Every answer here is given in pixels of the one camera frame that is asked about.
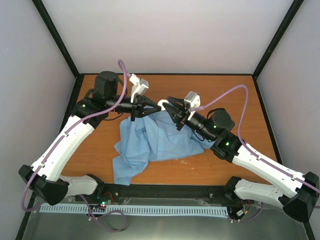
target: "black frame edge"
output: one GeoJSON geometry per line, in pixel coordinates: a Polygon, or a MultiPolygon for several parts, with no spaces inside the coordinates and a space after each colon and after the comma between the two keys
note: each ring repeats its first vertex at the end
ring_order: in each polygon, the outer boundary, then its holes
{"type": "MultiPolygon", "coordinates": [[[[32,208],[35,204],[35,199],[36,199],[37,195],[32,192],[31,197],[30,197],[30,201],[28,203],[28,209],[32,208]]],[[[31,212],[30,211],[26,211],[24,213],[20,228],[18,230],[18,233],[16,234],[15,240],[22,240],[29,222],[29,218],[30,218],[31,212]]]]}
{"type": "MultiPolygon", "coordinates": [[[[263,116],[264,116],[264,120],[265,120],[265,123],[266,123],[266,127],[267,127],[269,135],[270,135],[270,139],[271,139],[271,143],[272,143],[272,147],[273,147],[273,150],[274,150],[274,153],[275,153],[276,160],[278,161],[279,164],[283,165],[283,162],[282,162],[282,159],[281,159],[281,155],[280,155],[280,152],[279,152],[279,149],[278,149],[278,146],[277,146],[276,138],[275,138],[274,132],[272,131],[270,120],[269,120],[269,117],[268,117],[268,114],[267,114],[265,103],[264,103],[264,100],[263,100],[263,98],[261,96],[261,92],[260,92],[260,89],[259,89],[258,82],[253,76],[252,76],[252,79],[253,79],[253,83],[254,83],[254,86],[255,86],[256,93],[257,93],[258,98],[259,98],[259,102],[260,102],[260,106],[261,106],[262,113],[263,113],[263,116]]],[[[306,233],[308,239],[309,240],[316,240],[310,223],[309,222],[304,222],[303,226],[304,226],[304,230],[305,230],[305,233],[306,233]]]]}
{"type": "MultiPolygon", "coordinates": [[[[89,73],[82,73],[84,75],[98,75],[99,73],[89,72],[89,73]]],[[[252,76],[251,73],[146,73],[146,72],[138,72],[135,75],[181,75],[181,76],[252,76]]]]}
{"type": "Polygon", "coordinates": [[[80,90],[81,90],[81,87],[82,87],[82,83],[84,82],[84,78],[85,78],[85,75],[83,73],[81,73],[75,79],[75,82],[74,82],[74,85],[73,85],[73,89],[72,89],[72,92],[71,92],[71,95],[70,95],[70,98],[69,98],[68,105],[66,106],[66,109],[65,109],[65,113],[64,113],[64,116],[63,116],[63,120],[62,120],[59,132],[61,132],[61,130],[66,125],[66,123],[68,121],[68,118],[71,115],[71,110],[77,103],[78,96],[79,96],[79,93],[80,93],[80,90]]]}
{"type": "Polygon", "coordinates": [[[265,65],[267,64],[269,58],[271,57],[272,53],[274,52],[275,48],[277,47],[278,43],[280,42],[282,36],[285,34],[287,28],[289,27],[291,21],[294,19],[296,13],[298,12],[300,6],[304,0],[293,0],[290,8],[288,9],[287,13],[285,14],[281,24],[279,25],[278,29],[276,30],[269,46],[266,48],[260,62],[258,63],[256,69],[254,70],[253,79],[257,80],[260,73],[264,69],[265,65]]]}
{"type": "Polygon", "coordinates": [[[255,90],[256,90],[256,94],[258,95],[258,99],[259,99],[259,102],[260,102],[260,106],[261,106],[261,109],[262,109],[262,113],[263,113],[263,116],[264,116],[266,127],[267,127],[269,135],[270,135],[270,139],[271,139],[271,143],[272,143],[272,147],[273,147],[273,150],[274,150],[274,154],[275,154],[276,160],[277,160],[277,162],[279,164],[283,165],[283,162],[282,162],[282,159],[281,159],[281,156],[280,156],[280,152],[279,152],[279,149],[278,149],[278,146],[277,146],[276,138],[275,138],[274,132],[272,131],[270,120],[269,120],[269,117],[268,117],[268,114],[267,114],[265,103],[264,103],[264,100],[263,100],[263,98],[261,96],[261,92],[260,92],[260,89],[259,89],[259,86],[258,86],[258,82],[253,76],[252,76],[252,79],[253,79],[254,87],[255,87],[255,90]]]}
{"type": "Polygon", "coordinates": [[[306,233],[306,236],[308,237],[309,240],[316,240],[316,237],[314,235],[314,232],[312,231],[310,222],[304,222],[303,223],[304,230],[306,233]]]}
{"type": "Polygon", "coordinates": [[[44,3],[41,0],[32,0],[32,2],[34,4],[35,8],[37,9],[37,11],[39,12],[44,24],[48,28],[53,40],[55,41],[56,45],[58,46],[60,52],[62,53],[64,60],[68,64],[72,74],[74,75],[75,78],[77,78],[80,75],[79,71],[77,70],[77,67],[76,67],[74,61],[72,60],[64,42],[62,41],[62,39],[59,35],[59,32],[56,29],[44,3]]]}

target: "blue cloth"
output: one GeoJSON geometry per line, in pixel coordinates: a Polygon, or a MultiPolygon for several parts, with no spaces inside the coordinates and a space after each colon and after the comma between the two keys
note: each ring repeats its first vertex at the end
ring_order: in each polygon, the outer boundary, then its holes
{"type": "Polygon", "coordinates": [[[141,173],[149,161],[185,158],[213,145],[199,141],[187,126],[178,131],[167,111],[135,121],[123,120],[120,135],[121,141],[114,145],[120,155],[113,159],[113,180],[121,185],[130,185],[132,177],[141,173]]]}

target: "orange wooden surface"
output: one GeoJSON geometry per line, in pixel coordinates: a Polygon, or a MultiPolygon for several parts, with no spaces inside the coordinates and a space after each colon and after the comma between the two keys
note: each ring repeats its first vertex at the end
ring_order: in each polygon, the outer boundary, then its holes
{"type": "MultiPolygon", "coordinates": [[[[93,88],[95,77],[95,75],[85,76],[79,100],[84,97],[88,89],[93,88]]],[[[165,99],[167,96],[183,99],[189,91],[194,91],[200,95],[201,105],[205,105],[228,89],[239,84],[245,84],[249,89],[249,100],[241,125],[241,136],[264,155],[276,159],[251,76],[140,75],[139,77],[149,81],[149,90],[146,92],[146,96],[154,102],[165,99]]],[[[129,93],[131,87],[132,84],[129,82],[129,93]]],[[[211,109],[225,108],[236,123],[232,131],[236,134],[244,100],[245,91],[240,88],[212,105],[212,107],[199,113],[207,115],[207,112],[211,109]]],[[[112,112],[109,118],[117,115],[117,113],[112,112]]],[[[113,183],[112,159],[118,156],[114,145],[120,140],[119,124],[128,116],[128,114],[124,114],[114,121],[103,121],[76,150],[62,174],[65,176],[83,176],[92,173],[106,183],[113,183]]],[[[202,154],[183,159],[150,162],[141,174],[132,178],[131,183],[225,185],[231,176],[266,183],[265,180],[249,170],[218,159],[209,149],[206,149],[202,154]]]]}

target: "white cable tray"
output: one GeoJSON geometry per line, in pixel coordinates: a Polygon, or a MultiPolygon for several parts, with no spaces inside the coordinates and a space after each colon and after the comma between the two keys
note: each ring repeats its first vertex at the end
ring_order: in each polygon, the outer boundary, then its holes
{"type": "MultiPolygon", "coordinates": [[[[150,206],[150,205],[107,205],[106,209],[95,209],[95,214],[105,214],[114,210],[120,210],[128,216],[205,216],[226,218],[228,216],[225,206],[150,206]]],[[[51,206],[44,203],[40,213],[60,214],[87,214],[88,207],[85,204],[59,203],[51,206]]]]}

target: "wire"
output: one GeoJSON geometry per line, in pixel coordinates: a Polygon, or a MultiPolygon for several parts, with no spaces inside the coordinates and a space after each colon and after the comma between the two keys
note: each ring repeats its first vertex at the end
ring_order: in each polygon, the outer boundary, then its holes
{"type": "Polygon", "coordinates": [[[246,214],[246,208],[245,208],[245,205],[244,205],[244,201],[241,200],[241,204],[242,204],[242,207],[243,207],[243,213],[246,214]]]}
{"type": "Polygon", "coordinates": [[[259,217],[259,216],[261,215],[264,206],[265,206],[265,205],[262,203],[260,209],[258,210],[258,212],[257,212],[253,217],[250,217],[249,219],[237,221],[237,220],[232,219],[232,218],[229,217],[229,216],[228,216],[228,219],[229,219],[231,222],[236,222],[236,223],[247,223],[247,222],[250,222],[250,221],[252,221],[253,219],[256,219],[257,217],[259,217]]]}
{"type": "Polygon", "coordinates": [[[107,192],[105,192],[105,193],[103,194],[103,196],[106,196],[107,194],[110,195],[110,197],[111,197],[111,202],[113,203],[113,202],[114,202],[114,197],[112,196],[111,192],[107,191],[107,192]]]}
{"type": "Polygon", "coordinates": [[[126,219],[126,215],[125,215],[122,211],[120,211],[120,210],[114,210],[114,211],[107,212],[106,214],[103,214],[102,216],[95,217],[95,215],[94,215],[94,213],[92,212],[92,209],[91,209],[91,207],[90,207],[87,199],[86,199],[82,194],[80,194],[79,196],[83,199],[83,201],[85,202],[85,204],[86,204],[87,207],[88,207],[88,212],[89,212],[88,215],[91,216],[91,218],[96,222],[96,224],[99,225],[100,228],[102,228],[103,230],[106,230],[107,232],[110,232],[110,233],[117,233],[117,232],[120,232],[120,231],[126,229],[126,227],[127,227],[127,219],[126,219]],[[123,216],[123,225],[122,225],[122,227],[119,228],[119,229],[109,229],[109,228],[106,228],[106,227],[102,226],[102,225],[100,224],[100,222],[98,221],[98,219],[105,218],[105,217],[107,217],[107,216],[109,216],[110,214],[113,214],[113,213],[119,213],[119,214],[121,214],[121,215],[123,216]]]}
{"type": "Polygon", "coordinates": [[[234,86],[233,88],[229,89],[228,91],[226,91],[225,93],[221,94],[219,97],[217,97],[216,99],[212,100],[211,102],[209,102],[207,105],[205,106],[200,106],[200,107],[195,107],[195,108],[192,108],[191,111],[198,111],[198,110],[203,110],[207,107],[209,107],[210,105],[214,104],[215,102],[217,102],[218,100],[222,99],[224,96],[226,96],[227,94],[231,93],[232,91],[238,89],[238,88],[244,88],[245,90],[245,101],[244,101],[244,105],[243,105],[243,110],[242,110],[242,113],[241,113],[241,117],[240,117],[240,120],[239,120],[239,123],[238,123],[238,127],[237,127],[237,135],[238,135],[238,138],[239,138],[239,141],[241,142],[241,144],[245,147],[245,149],[247,149],[253,156],[255,156],[257,159],[261,160],[263,163],[267,164],[268,166],[278,170],[279,172],[281,172],[282,174],[290,177],[291,179],[293,180],[296,180],[298,181],[299,183],[301,184],[304,184],[306,185],[307,187],[309,187],[310,189],[316,191],[318,194],[320,194],[320,189],[312,186],[310,183],[304,181],[304,180],[301,180],[300,178],[297,178],[295,176],[293,176],[292,174],[286,172],[285,170],[282,170],[281,168],[273,165],[271,162],[268,162],[267,160],[265,160],[264,158],[262,158],[261,156],[259,156],[258,154],[256,154],[254,151],[252,151],[247,145],[246,143],[243,141],[242,137],[241,137],[241,134],[240,134],[240,127],[241,127],[241,124],[242,124],[242,120],[244,118],[244,115],[245,115],[245,112],[246,112],[246,108],[247,108],[247,103],[248,103],[248,98],[249,98],[249,91],[248,91],[248,88],[247,86],[243,85],[243,84],[240,84],[240,85],[237,85],[237,86],[234,86]]]}
{"type": "MultiPolygon", "coordinates": [[[[122,87],[124,86],[124,82],[120,79],[120,78],[118,78],[117,80],[116,80],[118,83],[120,83],[121,85],[122,85],[122,87]]],[[[128,89],[127,88],[125,88],[125,94],[124,94],[125,96],[127,96],[128,95],[128,89]]]]}
{"type": "MultiPolygon", "coordinates": [[[[54,145],[52,146],[52,148],[49,150],[49,152],[47,153],[47,155],[43,158],[42,160],[42,164],[44,164],[49,156],[52,154],[52,152],[56,149],[56,147],[59,145],[59,143],[62,141],[62,139],[68,135],[68,133],[74,129],[78,124],[82,123],[83,121],[85,120],[88,120],[92,117],[96,117],[96,116],[99,116],[99,115],[102,115],[102,114],[106,114],[112,110],[114,110],[119,104],[120,102],[122,101],[122,99],[124,98],[125,96],[125,93],[126,93],[126,89],[127,89],[127,70],[126,70],[126,66],[124,64],[124,62],[122,60],[118,60],[118,65],[119,67],[121,68],[121,70],[123,71],[123,79],[124,79],[124,82],[123,82],[123,89],[122,89],[122,92],[121,92],[121,95],[119,97],[119,99],[115,102],[115,104],[111,107],[109,107],[108,109],[106,110],[103,110],[103,111],[100,111],[100,112],[96,112],[96,113],[93,113],[93,114],[90,114],[88,116],[85,116],[83,118],[81,118],[79,121],[77,121],[76,123],[74,123],[69,129],[67,129],[64,133],[65,135],[62,135],[58,138],[58,140],[54,143],[54,145]]],[[[22,197],[21,197],[21,201],[20,201],[20,206],[21,206],[21,209],[25,212],[31,212],[35,209],[37,209],[38,207],[40,207],[43,203],[45,202],[41,202],[40,204],[32,207],[32,208],[26,208],[25,207],[25,199],[26,199],[26,195],[27,195],[27,192],[28,192],[28,189],[32,183],[32,181],[35,179],[36,175],[38,174],[38,172],[40,171],[40,169],[42,168],[41,165],[39,165],[37,167],[37,169],[33,172],[33,174],[31,175],[31,177],[29,178],[28,182],[26,183],[25,185],[25,188],[24,188],[24,191],[23,191],[23,194],[22,194],[22,197]]]]}
{"type": "Polygon", "coordinates": [[[248,207],[248,210],[247,211],[249,211],[249,209],[250,209],[250,207],[251,207],[251,201],[248,199],[248,203],[249,203],[249,207],[248,207]]]}
{"type": "Polygon", "coordinates": [[[113,121],[113,120],[116,120],[116,119],[120,118],[122,115],[123,115],[123,113],[121,113],[119,116],[116,116],[116,117],[114,117],[114,118],[103,119],[103,121],[113,121]]]}
{"type": "Polygon", "coordinates": [[[192,133],[194,134],[194,136],[200,141],[200,142],[203,142],[205,140],[204,137],[202,137],[202,139],[195,133],[195,131],[191,130],[192,133]]]}

